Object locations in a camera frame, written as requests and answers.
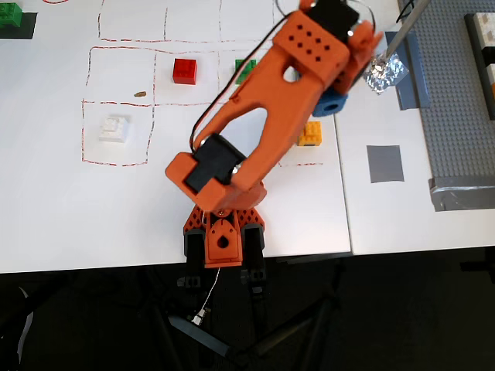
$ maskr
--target screw hole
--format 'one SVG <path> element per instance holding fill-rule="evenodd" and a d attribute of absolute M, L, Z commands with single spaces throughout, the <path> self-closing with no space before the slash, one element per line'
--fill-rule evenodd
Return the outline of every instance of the screw hole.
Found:
<path fill-rule="evenodd" d="M 331 105 L 326 106 L 325 108 L 323 108 L 323 110 L 326 111 L 326 112 L 329 112 L 329 111 L 335 110 L 337 107 L 339 107 L 338 104 L 331 104 Z"/>
<path fill-rule="evenodd" d="M 224 249 L 225 247 L 229 246 L 229 240 L 227 238 L 225 238 L 224 236 L 222 236 L 218 239 L 217 246 L 220 249 Z"/>

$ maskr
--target black floor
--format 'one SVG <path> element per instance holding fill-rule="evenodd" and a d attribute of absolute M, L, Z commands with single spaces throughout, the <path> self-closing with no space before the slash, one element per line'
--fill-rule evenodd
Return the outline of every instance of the black floor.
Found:
<path fill-rule="evenodd" d="M 459 263 L 482 260 L 484 249 L 348 257 L 328 346 L 333 370 L 495 370 L 495 285 L 488 273 L 465 273 Z M 302 310 L 329 287 L 338 260 L 306 264 L 268 260 L 270 328 Z M 146 268 L 169 287 L 163 300 L 184 302 L 176 280 L 182 264 Z M 22 369 L 163 369 L 143 315 L 138 271 L 79 271 L 34 314 Z M 0 287 L 17 284 L 28 293 L 54 274 L 0 275 Z M 238 269 L 220 272 L 214 289 L 213 333 L 240 348 L 254 341 L 247 288 Z M 268 366 L 290 370 L 302 334 L 271 355 Z M 185 336 L 177 342 L 197 347 Z M 212 369 L 234 369 L 220 358 Z"/>

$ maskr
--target green lego brick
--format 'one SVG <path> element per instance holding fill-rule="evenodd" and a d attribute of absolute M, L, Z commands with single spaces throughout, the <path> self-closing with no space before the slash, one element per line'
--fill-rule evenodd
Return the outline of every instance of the green lego brick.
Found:
<path fill-rule="evenodd" d="M 22 9 L 14 2 L 0 3 L 0 28 L 5 26 L 20 27 Z"/>
<path fill-rule="evenodd" d="M 235 70 L 239 70 L 239 67 L 241 67 L 241 64 L 244 62 L 244 60 L 235 60 Z M 244 68 L 244 71 L 242 71 L 241 75 L 237 78 L 236 84 L 240 85 L 244 80 L 246 80 L 246 77 L 248 77 L 249 73 L 256 67 L 256 60 L 250 60 L 247 66 Z"/>

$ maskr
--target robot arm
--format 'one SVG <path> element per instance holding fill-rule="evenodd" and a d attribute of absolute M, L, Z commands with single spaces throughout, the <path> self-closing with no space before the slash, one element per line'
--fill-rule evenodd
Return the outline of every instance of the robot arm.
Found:
<path fill-rule="evenodd" d="M 347 94 L 382 37 L 368 21 L 359 23 L 359 14 L 340 0 L 319 0 L 313 7 L 301 0 L 300 10 L 285 19 L 273 47 L 196 140 L 193 130 L 193 153 L 179 153 L 166 169 L 196 204 L 184 226 L 184 241 L 206 267 L 241 265 L 243 254 L 252 250 L 261 256 L 265 224 L 254 207 L 266 196 L 263 178 L 296 142 L 322 94 L 328 88 L 341 97 Z M 295 82 L 283 77 L 290 66 L 299 73 Z M 259 107 L 268 117 L 258 146 L 245 157 L 221 132 Z"/>

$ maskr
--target blue block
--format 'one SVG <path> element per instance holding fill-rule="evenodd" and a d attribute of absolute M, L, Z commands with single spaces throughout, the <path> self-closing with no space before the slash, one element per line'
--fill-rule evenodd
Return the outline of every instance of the blue block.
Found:
<path fill-rule="evenodd" d="M 312 115 L 314 117 L 324 117 L 341 112 L 346 100 L 347 95 L 342 96 L 332 87 L 329 87 L 325 93 L 322 94 Z"/>

